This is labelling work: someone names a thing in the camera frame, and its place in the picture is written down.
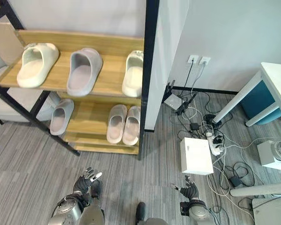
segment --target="white wall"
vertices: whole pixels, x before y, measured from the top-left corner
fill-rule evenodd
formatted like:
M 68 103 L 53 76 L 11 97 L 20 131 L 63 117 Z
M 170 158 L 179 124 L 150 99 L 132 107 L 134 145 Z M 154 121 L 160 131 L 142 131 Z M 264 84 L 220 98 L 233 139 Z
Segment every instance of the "white wall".
M 146 0 L 9 0 L 26 29 L 143 37 Z
M 189 0 L 160 0 L 145 129 L 154 130 Z
M 261 62 L 281 64 L 281 0 L 192 0 L 169 78 L 175 86 L 185 84 L 190 54 L 211 57 L 195 87 L 239 91 Z

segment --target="desk leg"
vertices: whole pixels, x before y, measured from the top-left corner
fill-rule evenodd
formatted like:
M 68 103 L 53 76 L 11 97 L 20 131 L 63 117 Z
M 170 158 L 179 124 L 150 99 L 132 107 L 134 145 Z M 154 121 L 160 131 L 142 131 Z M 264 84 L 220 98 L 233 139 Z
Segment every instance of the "desk leg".
M 267 115 L 271 114 L 273 111 L 275 111 L 276 109 L 278 109 L 279 106 L 277 105 L 277 103 L 273 103 L 271 104 L 268 108 L 266 108 L 265 110 L 261 111 L 260 113 L 258 113 L 256 116 L 254 116 L 252 119 L 250 119 L 249 121 L 247 121 L 245 124 L 247 127 L 250 127 L 252 125 L 254 125 L 255 123 L 257 123 L 259 120 L 265 118 Z
M 230 190 L 230 194 L 234 197 L 248 196 L 248 195 L 281 194 L 281 183 L 236 188 Z
M 213 119 L 218 123 L 225 115 L 227 115 L 257 84 L 261 81 L 261 71 L 258 71 L 254 77 L 239 91 L 237 95 L 217 114 Z

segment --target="gray carpet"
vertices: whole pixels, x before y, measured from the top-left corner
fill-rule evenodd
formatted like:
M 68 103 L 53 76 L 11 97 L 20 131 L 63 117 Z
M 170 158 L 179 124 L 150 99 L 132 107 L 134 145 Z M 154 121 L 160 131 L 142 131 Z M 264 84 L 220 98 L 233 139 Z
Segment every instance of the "gray carpet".
M 232 95 L 211 94 L 209 110 L 220 110 Z M 197 108 L 207 114 L 204 105 L 207 95 L 196 97 Z M 259 137 L 281 137 L 281 121 L 263 126 L 244 126 L 245 115 L 241 107 L 233 111 L 233 120 L 221 129 L 230 139 L 242 146 Z M 200 115 L 192 122 L 201 122 Z M 25 123 L 6 122 L 0 125 L 0 225 L 46 225 L 55 204 L 71 193 L 73 184 L 81 172 L 93 166 L 103 172 L 102 208 L 106 225 L 133 225 L 137 203 L 147 204 L 147 217 L 163 218 L 170 225 L 195 224 L 190 218 L 180 215 L 179 203 L 186 199 L 170 188 L 170 183 L 185 186 L 180 172 L 179 139 L 182 129 L 172 110 L 162 106 L 154 133 L 146 133 L 144 158 L 120 154 L 82 152 L 75 157 L 44 135 L 38 128 Z M 180 132 L 180 137 L 188 134 Z M 244 150 L 245 159 L 265 183 L 281 182 L 281 171 L 261 167 L 256 141 Z M 241 161 L 240 150 L 230 148 L 226 163 Z M 201 199 L 208 207 L 215 198 L 207 185 L 206 176 L 191 175 L 196 182 Z M 240 198 L 230 197 L 237 203 Z M 247 214 L 222 198 L 231 225 L 252 225 Z M 221 213 L 222 225 L 228 224 Z

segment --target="black baseboard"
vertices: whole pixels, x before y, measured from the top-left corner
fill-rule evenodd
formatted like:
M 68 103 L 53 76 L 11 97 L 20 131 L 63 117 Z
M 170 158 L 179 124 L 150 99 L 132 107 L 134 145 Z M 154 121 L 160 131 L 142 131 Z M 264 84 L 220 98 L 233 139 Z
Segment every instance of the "black baseboard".
M 188 87 L 184 88 L 184 87 L 178 87 L 178 86 L 174 86 L 173 89 L 174 90 L 189 90 L 189 91 L 192 90 L 192 88 L 188 88 Z M 202 88 L 194 88 L 193 91 L 219 93 L 219 94 L 229 94 L 229 95 L 237 95 L 238 94 L 238 91 L 202 89 Z
M 155 130 L 147 130 L 145 129 L 145 132 L 151 132 L 151 133 L 154 133 Z

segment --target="wooden shelf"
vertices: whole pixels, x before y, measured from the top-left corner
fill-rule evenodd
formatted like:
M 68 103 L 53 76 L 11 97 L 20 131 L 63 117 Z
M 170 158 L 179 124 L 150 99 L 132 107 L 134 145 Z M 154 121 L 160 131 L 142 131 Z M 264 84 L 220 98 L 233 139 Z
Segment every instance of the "wooden shelf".
M 94 151 L 94 152 L 104 152 L 104 153 L 120 153 L 120 154 L 131 154 L 138 155 L 139 148 L 131 148 L 131 147 L 118 147 L 118 146 L 100 146 L 93 144 L 76 144 L 74 146 L 76 150 L 81 151 Z
M 67 132 L 63 139 L 66 142 L 80 143 L 80 144 L 96 144 L 102 146 L 118 146 L 118 147 L 127 147 L 135 148 L 138 147 L 138 143 L 134 146 L 125 145 L 123 142 L 117 144 L 111 144 L 106 140 L 106 135 L 90 135 L 90 134 L 80 134 L 80 133 L 69 133 Z
M 97 95 L 87 95 L 83 97 L 73 97 L 64 92 L 57 92 L 57 94 L 61 98 L 70 98 L 73 101 L 79 102 L 101 102 L 101 103 L 114 103 L 116 104 L 124 104 L 124 105 L 138 105 L 141 106 L 141 99 L 134 97 L 111 97 L 111 96 L 97 96 Z
M 67 132 L 106 135 L 108 116 L 115 104 L 74 102 Z
M 143 49 L 143 39 L 49 31 L 22 30 L 17 33 L 25 45 L 49 42 L 59 49 L 59 58 L 39 89 L 66 92 L 71 53 L 92 47 L 101 54 L 103 67 L 90 95 L 129 98 L 122 93 L 126 58 L 131 51 Z M 2 87 L 18 87 L 16 76 L 21 65 L 22 59 L 19 59 L 0 77 Z
M 70 73 L 70 55 L 71 52 L 60 52 L 58 60 L 52 67 L 44 83 L 38 89 L 67 91 L 67 78 Z M 129 98 L 122 93 L 126 57 L 102 55 L 102 58 L 104 61 L 103 67 L 90 94 Z M 0 77 L 0 85 L 2 87 L 19 87 L 16 78 L 21 65 L 22 60 L 19 60 L 10 70 Z
M 53 43 L 59 49 L 59 58 L 48 73 L 42 90 L 57 91 L 62 98 L 74 100 L 74 111 L 63 139 L 74 143 L 82 151 L 138 155 L 139 145 L 127 146 L 122 142 L 110 144 L 106 140 L 109 112 L 116 104 L 141 105 L 140 98 L 127 97 L 122 93 L 126 58 L 133 50 L 143 50 L 142 38 L 117 37 L 56 31 L 18 30 L 16 36 L 24 44 Z M 84 97 L 67 95 L 70 72 L 70 55 L 82 48 L 94 48 L 103 58 L 103 66 L 93 90 Z M 16 77 L 22 66 L 17 60 L 0 77 L 0 86 L 18 87 Z

